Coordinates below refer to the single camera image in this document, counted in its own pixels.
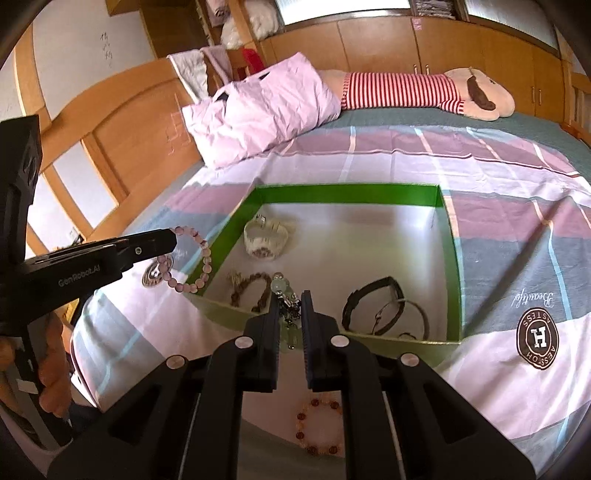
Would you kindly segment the person's left hand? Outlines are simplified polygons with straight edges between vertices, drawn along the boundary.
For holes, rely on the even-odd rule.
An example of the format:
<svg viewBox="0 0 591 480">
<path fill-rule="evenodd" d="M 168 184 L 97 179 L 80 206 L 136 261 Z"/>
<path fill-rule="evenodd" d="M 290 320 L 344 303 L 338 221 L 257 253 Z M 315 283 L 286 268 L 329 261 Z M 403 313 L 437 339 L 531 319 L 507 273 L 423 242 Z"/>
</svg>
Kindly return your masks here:
<svg viewBox="0 0 591 480">
<path fill-rule="evenodd" d="M 71 403 L 69 367 L 62 341 L 63 324 L 55 313 L 46 320 L 46 355 L 38 362 L 39 380 L 43 385 L 39 404 L 58 418 L 65 418 Z M 23 416 L 4 372 L 14 363 L 15 344 L 1 338 L 1 403 L 17 415 Z"/>
</svg>

